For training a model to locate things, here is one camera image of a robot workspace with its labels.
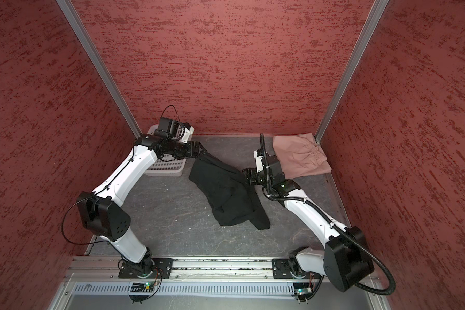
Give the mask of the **black shorts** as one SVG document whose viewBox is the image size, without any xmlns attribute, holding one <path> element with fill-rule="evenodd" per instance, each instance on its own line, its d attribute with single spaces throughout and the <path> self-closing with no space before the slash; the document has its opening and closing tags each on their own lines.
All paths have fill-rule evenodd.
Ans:
<svg viewBox="0 0 465 310">
<path fill-rule="evenodd" d="M 207 152 L 195 160 L 189 180 L 205 195 L 221 226 L 249 221 L 258 230 L 271 228 L 254 186 L 246 183 L 245 175 L 238 169 Z"/>
</svg>

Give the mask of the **pink drawstring shorts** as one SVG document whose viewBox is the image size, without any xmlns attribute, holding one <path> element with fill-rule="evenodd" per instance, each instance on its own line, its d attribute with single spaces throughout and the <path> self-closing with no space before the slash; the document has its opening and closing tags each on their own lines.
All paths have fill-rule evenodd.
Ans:
<svg viewBox="0 0 465 310">
<path fill-rule="evenodd" d="M 314 176 L 332 171 L 323 149 L 311 133 L 275 136 L 273 149 L 286 178 Z"/>
</svg>

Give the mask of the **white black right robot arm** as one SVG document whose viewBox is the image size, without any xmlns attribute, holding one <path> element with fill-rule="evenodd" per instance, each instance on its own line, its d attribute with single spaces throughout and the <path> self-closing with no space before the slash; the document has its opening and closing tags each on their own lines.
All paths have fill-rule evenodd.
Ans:
<svg viewBox="0 0 465 310">
<path fill-rule="evenodd" d="M 306 247 L 293 251 L 289 262 L 293 275 L 316 273 L 325 276 L 341 292 L 353 286 L 368 292 L 373 290 L 360 283 L 375 270 L 360 229 L 350 229 L 329 216 L 293 180 L 282 179 L 274 183 L 272 176 L 255 168 L 242 172 L 248 185 L 262 186 L 267 199 L 277 201 L 295 214 L 324 246 L 323 250 Z"/>
</svg>

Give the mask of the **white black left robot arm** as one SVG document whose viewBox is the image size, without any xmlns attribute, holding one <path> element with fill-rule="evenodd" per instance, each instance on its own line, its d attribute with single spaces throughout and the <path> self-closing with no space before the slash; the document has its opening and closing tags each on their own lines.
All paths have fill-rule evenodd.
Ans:
<svg viewBox="0 0 465 310">
<path fill-rule="evenodd" d="M 137 278 L 155 276 L 151 250 L 131 229 L 131 218 L 122 209 L 126 197 L 144 172 L 165 155 L 174 159 L 197 158 L 206 153 L 200 142 L 174 141 L 153 135 L 136 140 L 130 155 L 101 185 L 82 192 L 76 201 L 81 224 L 108 242 L 120 255 L 122 267 Z"/>
</svg>

